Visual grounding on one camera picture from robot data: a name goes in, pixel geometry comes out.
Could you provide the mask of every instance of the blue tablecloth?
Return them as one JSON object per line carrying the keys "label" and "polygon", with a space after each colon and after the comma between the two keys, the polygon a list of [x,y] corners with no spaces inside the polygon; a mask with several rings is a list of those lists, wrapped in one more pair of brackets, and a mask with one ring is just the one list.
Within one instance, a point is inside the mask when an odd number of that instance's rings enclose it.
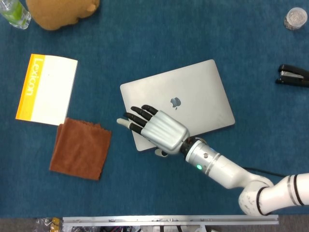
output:
{"label": "blue tablecloth", "polygon": [[[309,69],[309,25],[283,25],[295,6],[309,10],[309,1],[103,0],[90,18],[52,32],[1,18],[0,216],[242,214],[241,189],[224,189],[182,156],[136,151],[116,124],[122,83],[208,59],[236,124],[202,137],[241,166],[309,172],[309,89],[274,83],[282,63]],[[31,53],[79,61],[68,116],[112,131],[99,181],[50,172],[56,126],[15,120]]]}

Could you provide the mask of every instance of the book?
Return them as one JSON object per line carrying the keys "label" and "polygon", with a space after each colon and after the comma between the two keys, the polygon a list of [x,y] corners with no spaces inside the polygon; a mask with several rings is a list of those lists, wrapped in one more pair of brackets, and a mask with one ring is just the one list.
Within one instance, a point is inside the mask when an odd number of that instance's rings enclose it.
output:
{"label": "book", "polygon": [[64,123],[76,67],[77,60],[31,54],[16,119]]}

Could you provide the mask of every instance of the black stapler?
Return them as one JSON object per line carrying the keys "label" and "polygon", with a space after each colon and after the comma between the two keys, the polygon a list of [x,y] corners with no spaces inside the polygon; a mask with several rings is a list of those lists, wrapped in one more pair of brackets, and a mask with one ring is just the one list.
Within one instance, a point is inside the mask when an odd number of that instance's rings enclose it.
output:
{"label": "black stapler", "polygon": [[279,67],[279,72],[280,77],[276,80],[277,84],[309,87],[309,72],[307,70],[282,64]]}

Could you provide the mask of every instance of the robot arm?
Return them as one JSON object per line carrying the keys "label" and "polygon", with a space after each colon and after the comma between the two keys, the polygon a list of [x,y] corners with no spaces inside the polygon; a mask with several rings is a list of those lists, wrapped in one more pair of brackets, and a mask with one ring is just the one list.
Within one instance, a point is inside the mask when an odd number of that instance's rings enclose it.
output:
{"label": "robot arm", "polygon": [[273,210],[309,204],[309,174],[285,177],[277,185],[267,178],[252,174],[210,148],[206,141],[190,137],[188,129],[163,111],[151,106],[133,106],[134,112],[117,123],[141,134],[159,149],[157,155],[183,153],[185,160],[227,189],[242,187],[239,205],[250,216],[263,216]]}

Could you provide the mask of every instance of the silver laptop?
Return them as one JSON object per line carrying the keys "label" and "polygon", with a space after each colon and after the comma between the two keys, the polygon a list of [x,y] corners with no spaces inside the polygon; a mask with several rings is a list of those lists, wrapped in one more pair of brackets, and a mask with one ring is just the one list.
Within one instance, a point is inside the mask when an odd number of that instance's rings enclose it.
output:
{"label": "silver laptop", "polygon": [[[184,124],[190,135],[198,135],[235,123],[214,60],[122,84],[126,111],[131,106],[151,105]],[[155,147],[132,132],[138,151]]]}

